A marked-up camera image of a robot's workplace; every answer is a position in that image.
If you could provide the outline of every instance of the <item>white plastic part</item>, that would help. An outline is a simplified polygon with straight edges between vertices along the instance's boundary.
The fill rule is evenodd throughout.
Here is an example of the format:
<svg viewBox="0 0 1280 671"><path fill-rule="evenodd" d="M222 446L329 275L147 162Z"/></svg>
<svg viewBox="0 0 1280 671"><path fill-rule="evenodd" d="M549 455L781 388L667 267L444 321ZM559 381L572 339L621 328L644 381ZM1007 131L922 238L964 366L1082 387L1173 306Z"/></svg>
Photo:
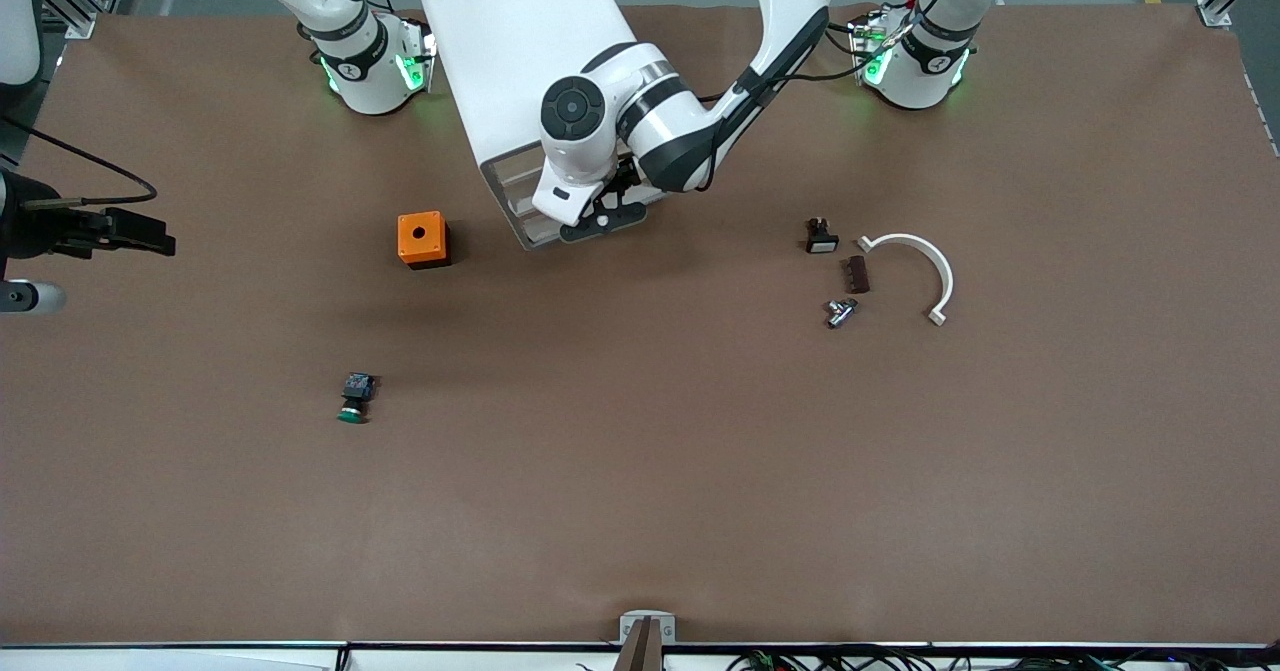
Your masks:
<svg viewBox="0 0 1280 671"><path fill-rule="evenodd" d="M31 311L26 311L26 316L49 316L50 314L61 311L67 306L67 291L59 284L27 279L13 279L13 283L31 284L32 291L36 293L36 306Z"/></svg>
<svg viewBox="0 0 1280 671"><path fill-rule="evenodd" d="M31 0L0 0L0 83L23 86L40 73L40 19Z"/></svg>
<svg viewBox="0 0 1280 671"><path fill-rule="evenodd" d="M582 213L603 190L604 182L593 181L580 184L568 181L548 158L543 163L543 175L538 179L538 191L534 192L534 207L552 216L559 224L577 225Z"/></svg>
<svg viewBox="0 0 1280 671"><path fill-rule="evenodd" d="M613 0L422 0L477 165L541 142L543 95L635 42Z"/></svg>
<svg viewBox="0 0 1280 671"><path fill-rule="evenodd" d="M933 265L938 269L938 275L942 275L942 298L929 310L929 320L937 325L946 323L947 318L942 314L942 307L951 301L951 292L955 289L955 275L951 273L951 264L947 257L938 251L937 246L933 246L928 241L911 234L887 234L872 241L867 237L858 239L858 246L863 247L863 251L870 252L873 248L883 246L886 243L901 243L902 246L910 246L929 257Z"/></svg>

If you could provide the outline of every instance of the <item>orange box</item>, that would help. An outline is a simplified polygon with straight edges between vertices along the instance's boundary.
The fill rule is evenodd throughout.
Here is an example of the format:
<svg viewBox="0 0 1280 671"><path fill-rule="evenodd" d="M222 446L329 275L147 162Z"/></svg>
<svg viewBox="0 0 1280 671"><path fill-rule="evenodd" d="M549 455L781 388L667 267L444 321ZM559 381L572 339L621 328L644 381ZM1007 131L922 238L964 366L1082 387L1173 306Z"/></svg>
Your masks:
<svg viewBox="0 0 1280 671"><path fill-rule="evenodd" d="M399 216L396 229L399 257L410 269L438 269L453 263L449 257L449 224L439 211Z"/></svg>

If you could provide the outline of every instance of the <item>metal valve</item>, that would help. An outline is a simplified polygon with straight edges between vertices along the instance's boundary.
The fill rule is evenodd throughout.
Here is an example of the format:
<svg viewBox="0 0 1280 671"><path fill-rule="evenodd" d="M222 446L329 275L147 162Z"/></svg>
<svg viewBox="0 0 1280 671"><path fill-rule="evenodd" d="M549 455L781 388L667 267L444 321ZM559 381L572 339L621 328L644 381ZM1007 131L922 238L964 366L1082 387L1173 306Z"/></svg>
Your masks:
<svg viewBox="0 0 1280 671"><path fill-rule="evenodd" d="M828 329L838 329L845 325L854 312L858 311L858 302L854 298L845 298L844 301L828 301L827 312L831 318L827 319Z"/></svg>

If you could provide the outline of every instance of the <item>small electronic component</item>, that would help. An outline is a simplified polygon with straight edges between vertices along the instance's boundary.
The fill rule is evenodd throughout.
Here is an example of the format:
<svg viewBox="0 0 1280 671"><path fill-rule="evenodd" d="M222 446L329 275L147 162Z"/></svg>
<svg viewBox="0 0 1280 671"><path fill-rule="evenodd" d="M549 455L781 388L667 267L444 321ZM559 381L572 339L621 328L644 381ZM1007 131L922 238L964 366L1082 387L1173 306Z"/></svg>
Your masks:
<svg viewBox="0 0 1280 671"><path fill-rule="evenodd" d="M369 374L351 374L342 387L342 397L346 400L342 411L338 412L339 421L347 424L364 424L369 420L369 402L378 393L378 376Z"/></svg>
<svg viewBox="0 0 1280 671"><path fill-rule="evenodd" d="M827 219L809 219L809 241L804 250L809 254L831 254L840 246L840 237L827 230Z"/></svg>
<svg viewBox="0 0 1280 671"><path fill-rule="evenodd" d="M399 216L396 232L401 261L410 269L438 269L453 263L449 224L439 211Z"/></svg>
<svg viewBox="0 0 1280 671"><path fill-rule="evenodd" d="M827 312L831 318L827 319L828 329L838 329L845 325L851 315L858 311L858 302L854 298L845 298L844 301L828 301Z"/></svg>
<svg viewBox="0 0 1280 671"><path fill-rule="evenodd" d="M872 289L865 256L850 256L849 261L845 261L845 274L849 277L849 293L867 293Z"/></svg>

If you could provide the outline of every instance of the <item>metal bracket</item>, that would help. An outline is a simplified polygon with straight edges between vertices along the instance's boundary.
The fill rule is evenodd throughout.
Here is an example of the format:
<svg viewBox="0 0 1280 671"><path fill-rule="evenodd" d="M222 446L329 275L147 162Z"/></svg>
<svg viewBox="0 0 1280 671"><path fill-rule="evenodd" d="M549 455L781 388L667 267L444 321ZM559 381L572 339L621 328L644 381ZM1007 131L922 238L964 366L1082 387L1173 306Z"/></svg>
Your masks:
<svg viewBox="0 0 1280 671"><path fill-rule="evenodd" d="M1201 19L1208 28L1230 28L1231 27L1231 14L1225 9L1221 14L1213 14L1208 10L1207 1L1196 0L1196 10L1199 13Z"/></svg>
<svg viewBox="0 0 1280 671"><path fill-rule="evenodd" d="M82 41L93 36L96 15L105 12L97 0L45 0L45 6L67 24L67 37Z"/></svg>
<svg viewBox="0 0 1280 671"><path fill-rule="evenodd" d="M652 618L653 630L663 645L676 643L676 615L666 611L627 611L618 618L618 643L626 644L631 636L631 629L645 618Z"/></svg>
<svg viewBox="0 0 1280 671"><path fill-rule="evenodd" d="M595 201L591 202L591 211L581 219L577 225L562 225L561 241L576 243L591 237L625 229L627 225L636 225L645 220L649 210L644 204L623 204L627 190L640 184L640 174L636 172L635 159L630 155L622 156L618 161L618 170L613 179L605 184ZM614 197L617 206L609 209L604 205L607 197Z"/></svg>

